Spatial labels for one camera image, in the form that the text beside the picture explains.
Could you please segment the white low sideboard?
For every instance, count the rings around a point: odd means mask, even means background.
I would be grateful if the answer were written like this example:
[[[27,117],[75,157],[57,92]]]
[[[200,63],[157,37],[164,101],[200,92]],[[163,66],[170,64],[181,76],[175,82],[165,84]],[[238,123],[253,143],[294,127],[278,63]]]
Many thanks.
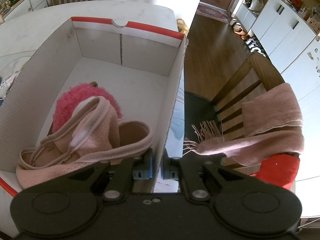
[[[6,14],[1,15],[1,23],[47,7],[47,0],[19,0]]]

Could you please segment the row of shoes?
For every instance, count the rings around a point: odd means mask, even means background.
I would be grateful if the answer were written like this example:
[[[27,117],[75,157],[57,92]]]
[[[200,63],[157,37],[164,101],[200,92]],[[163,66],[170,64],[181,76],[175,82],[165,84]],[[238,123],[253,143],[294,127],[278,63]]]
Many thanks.
[[[250,36],[247,34],[244,30],[244,27],[236,18],[232,18],[229,22],[229,25],[233,28],[233,32],[240,36],[240,38],[245,42],[246,46],[250,49],[250,52],[255,51],[264,57],[267,57],[267,53],[259,40],[254,35]]]

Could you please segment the white handbag on shelf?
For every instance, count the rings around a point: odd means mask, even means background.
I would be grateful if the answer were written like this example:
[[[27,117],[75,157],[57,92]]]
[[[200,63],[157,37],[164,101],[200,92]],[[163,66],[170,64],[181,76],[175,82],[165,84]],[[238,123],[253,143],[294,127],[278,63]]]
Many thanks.
[[[261,12],[264,7],[263,0],[252,0],[249,10],[255,12]]]

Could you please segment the red cloth on chair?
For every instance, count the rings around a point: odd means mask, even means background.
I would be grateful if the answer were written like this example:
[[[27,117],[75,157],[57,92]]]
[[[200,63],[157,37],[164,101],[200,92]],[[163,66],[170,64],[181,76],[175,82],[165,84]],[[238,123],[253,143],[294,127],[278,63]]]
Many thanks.
[[[297,156],[276,154],[263,160],[259,171],[251,176],[289,190],[295,182],[299,165],[300,159]]]

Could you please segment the white cardboard box red rim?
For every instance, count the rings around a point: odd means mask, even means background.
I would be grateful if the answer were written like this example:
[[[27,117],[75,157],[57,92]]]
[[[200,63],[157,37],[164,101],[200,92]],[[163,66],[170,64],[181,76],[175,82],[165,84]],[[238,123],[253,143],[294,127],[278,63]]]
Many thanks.
[[[186,37],[136,22],[73,16],[23,65],[1,106],[1,191],[20,192],[19,151],[36,145],[52,122],[57,98],[81,82],[96,81],[119,103],[123,116],[153,131],[158,172],[184,63]]]

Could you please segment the pink fringed scarf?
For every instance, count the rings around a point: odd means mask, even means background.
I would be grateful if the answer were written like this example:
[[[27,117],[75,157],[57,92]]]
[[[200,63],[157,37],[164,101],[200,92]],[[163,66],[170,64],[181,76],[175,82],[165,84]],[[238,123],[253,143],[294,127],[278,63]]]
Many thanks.
[[[199,142],[185,140],[184,149],[199,155],[224,153],[243,166],[259,165],[276,154],[304,151],[303,117],[288,83],[241,105],[244,137],[227,141],[216,124],[204,121],[194,129]]]

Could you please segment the wooden chair beside table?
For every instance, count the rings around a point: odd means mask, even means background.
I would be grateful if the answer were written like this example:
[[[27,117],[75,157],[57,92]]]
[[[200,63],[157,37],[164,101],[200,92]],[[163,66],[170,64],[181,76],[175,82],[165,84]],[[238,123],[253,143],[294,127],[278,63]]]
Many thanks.
[[[259,53],[251,53],[213,99],[192,92],[184,94],[184,153],[187,142],[200,140],[195,129],[212,121],[212,135],[225,141],[242,139],[245,135],[241,104],[284,83],[284,79],[270,60]]]

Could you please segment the pink fleece slipper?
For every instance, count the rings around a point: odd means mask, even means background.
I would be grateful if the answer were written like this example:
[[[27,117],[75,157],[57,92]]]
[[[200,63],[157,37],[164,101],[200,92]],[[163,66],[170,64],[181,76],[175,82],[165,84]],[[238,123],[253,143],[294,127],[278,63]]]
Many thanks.
[[[98,161],[119,164],[125,158],[140,157],[152,141],[148,124],[119,119],[107,99],[91,97],[80,102],[72,117],[39,146],[20,151],[17,180],[26,189]]]

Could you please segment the white cabinet unit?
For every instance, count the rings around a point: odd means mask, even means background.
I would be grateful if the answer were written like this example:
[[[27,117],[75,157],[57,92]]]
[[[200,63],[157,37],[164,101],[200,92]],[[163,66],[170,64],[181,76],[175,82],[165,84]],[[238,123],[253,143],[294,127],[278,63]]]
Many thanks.
[[[293,8],[283,0],[268,0],[257,16],[242,3],[236,17],[253,32],[297,99],[319,86],[319,40]]]

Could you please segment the patterned red door rug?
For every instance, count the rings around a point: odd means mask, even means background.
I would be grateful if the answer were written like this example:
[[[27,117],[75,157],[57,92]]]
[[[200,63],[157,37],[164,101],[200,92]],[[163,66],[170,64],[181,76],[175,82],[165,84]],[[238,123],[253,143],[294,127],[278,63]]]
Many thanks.
[[[203,2],[199,3],[196,14],[227,24],[229,24],[232,19],[228,11]]]

